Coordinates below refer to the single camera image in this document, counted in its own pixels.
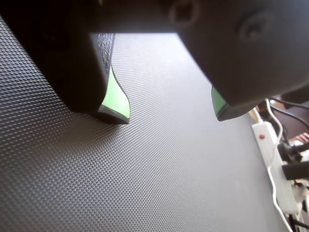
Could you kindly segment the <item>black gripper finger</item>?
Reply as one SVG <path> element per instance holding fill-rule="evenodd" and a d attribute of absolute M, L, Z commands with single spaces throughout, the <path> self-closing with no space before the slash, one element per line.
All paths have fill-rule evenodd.
<path fill-rule="evenodd" d="M 309 83 L 306 0 L 171 0 L 169 20 L 213 85 L 219 121 Z"/>
<path fill-rule="evenodd" d="M 130 103 L 112 70 L 115 35 L 92 32 L 100 0 L 3 0 L 0 15 L 73 112 L 128 124 Z"/>

